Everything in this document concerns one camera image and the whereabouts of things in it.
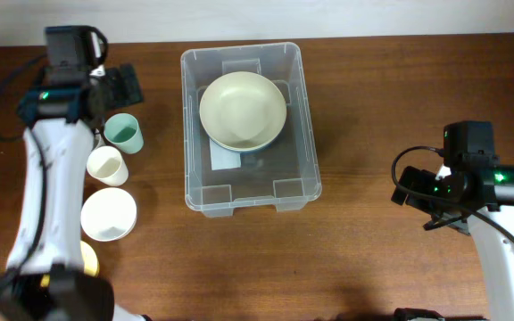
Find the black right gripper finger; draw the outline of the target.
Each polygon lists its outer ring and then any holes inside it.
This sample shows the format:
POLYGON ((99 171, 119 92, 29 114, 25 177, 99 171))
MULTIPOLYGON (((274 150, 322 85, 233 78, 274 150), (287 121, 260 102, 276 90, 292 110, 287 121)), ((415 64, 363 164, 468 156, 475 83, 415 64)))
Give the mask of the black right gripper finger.
POLYGON ((468 230, 468 221, 462 216, 432 218, 423 226, 426 231, 442 227, 449 227, 463 235, 470 235, 468 230))
MULTIPOLYGON (((399 184, 411 191, 431 194, 435 187, 435 174, 425 169, 406 167, 399 179, 399 184)), ((391 201, 402 206, 434 206, 434 202, 402 192, 398 187, 394 189, 391 201)))

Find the beige large bowl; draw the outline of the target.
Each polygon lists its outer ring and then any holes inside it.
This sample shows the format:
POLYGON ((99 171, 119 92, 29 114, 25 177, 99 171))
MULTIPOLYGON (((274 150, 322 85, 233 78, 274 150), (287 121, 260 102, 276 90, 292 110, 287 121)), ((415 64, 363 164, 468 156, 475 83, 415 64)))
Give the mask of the beige large bowl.
POLYGON ((222 147, 251 148, 265 144, 286 124, 285 97, 260 74, 236 71, 214 80, 199 105, 208 137, 222 147))

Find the blue large bowl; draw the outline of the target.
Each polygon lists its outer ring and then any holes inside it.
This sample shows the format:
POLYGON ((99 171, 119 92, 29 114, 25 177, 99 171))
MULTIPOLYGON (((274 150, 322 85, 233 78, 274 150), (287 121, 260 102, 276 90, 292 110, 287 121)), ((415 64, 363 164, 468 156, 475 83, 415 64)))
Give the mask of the blue large bowl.
POLYGON ((228 151, 231 152, 237 152, 237 153, 254 153, 254 152, 260 152, 262 150, 270 148, 273 144, 276 143, 276 141, 281 137, 282 132, 279 132, 274 138, 272 138, 270 141, 268 141, 265 144, 260 144, 256 147, 251 148, 233 148, 233 147, 223 147, 228 151))

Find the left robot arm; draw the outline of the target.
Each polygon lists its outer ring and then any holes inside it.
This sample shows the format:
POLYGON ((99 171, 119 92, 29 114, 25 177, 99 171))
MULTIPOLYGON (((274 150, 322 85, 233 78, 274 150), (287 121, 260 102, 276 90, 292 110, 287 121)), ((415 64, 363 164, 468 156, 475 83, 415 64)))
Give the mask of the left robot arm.
POLYGON ((94 131, 110 110, 142 102, 130 64, 101 77, 92 66, 49 67, 18 106, 27 174, 20 227, 0 274, 7 320, 140 320, 116 304, 112 285, 84 272, 80 210, 94 131))

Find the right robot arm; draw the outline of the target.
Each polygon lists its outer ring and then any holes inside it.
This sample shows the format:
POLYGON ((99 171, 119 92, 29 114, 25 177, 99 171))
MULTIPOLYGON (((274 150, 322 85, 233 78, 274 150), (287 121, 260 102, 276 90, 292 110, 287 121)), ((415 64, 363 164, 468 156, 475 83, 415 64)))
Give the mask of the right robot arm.
POLYGON ((427 231, 472 237, 493 320, 514 320, 514 166, 413 167, 393 174, 393 201, 426 212, 427 231))

